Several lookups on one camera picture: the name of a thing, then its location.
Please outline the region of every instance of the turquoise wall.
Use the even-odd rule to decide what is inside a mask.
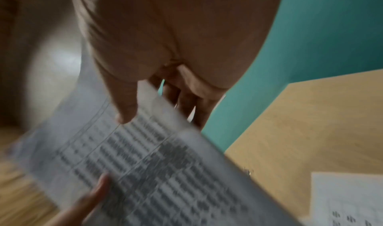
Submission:
[[[225,151],[288,83],[383,68],[383,0],[282,0],[269,36],[203,129]]]

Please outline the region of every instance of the document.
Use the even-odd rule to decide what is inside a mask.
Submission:
[[[8,155],[62,209],[112,175],[87,225],[300,225],[145,81],[138,114],[116,111],[83,45],[76,89]]]
[[[382,226],[383,176],[313,173],[314,226]]]

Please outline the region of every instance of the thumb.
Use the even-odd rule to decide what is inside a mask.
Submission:
[[[118,111],[116,121],[121,124],[130,122],[137,114],[137,82],[123,81],[106,70],[97,60],[95,63]]]
[[[60,212],[44,226],[80,226],[94,208],[104,200],[109,191],[110,178],[101,175],[97,186],[79,199],[71,208]]]

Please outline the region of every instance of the desk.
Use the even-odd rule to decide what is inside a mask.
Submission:
[[[308,215],[311,172],[383,174],[383,70],[288,85],[226,155]]]

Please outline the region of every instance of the hand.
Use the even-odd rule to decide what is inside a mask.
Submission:
[[[85,218],[104,200],[109,190],[110,178],[103,174],[97,186],[71,208],[60,212],[44,226],[80,226]]]
[[[148,79],[202,128],[263,45],[280,0],[73,0],[119,115],[137,112]]]

